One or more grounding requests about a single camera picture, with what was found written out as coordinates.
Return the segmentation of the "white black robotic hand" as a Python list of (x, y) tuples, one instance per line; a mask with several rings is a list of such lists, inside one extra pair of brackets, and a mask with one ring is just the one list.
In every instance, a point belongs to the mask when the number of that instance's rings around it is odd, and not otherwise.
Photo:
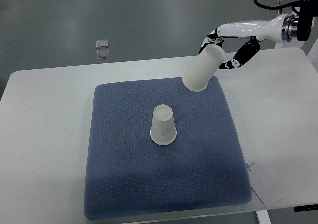
[(226, 39), (248, 38), (248, 41), (227, 62), (221, 63), (221, 69), (242, 67), (260, 50), (260, 42), (269, 39), (278, 44), (285, 44), (297, 38), (298, 19), (292, 14), (282, 14), (269, 21), (243, 21), (220, 25), (204, 39), (200, 52), (209, 45), (222, 47)]

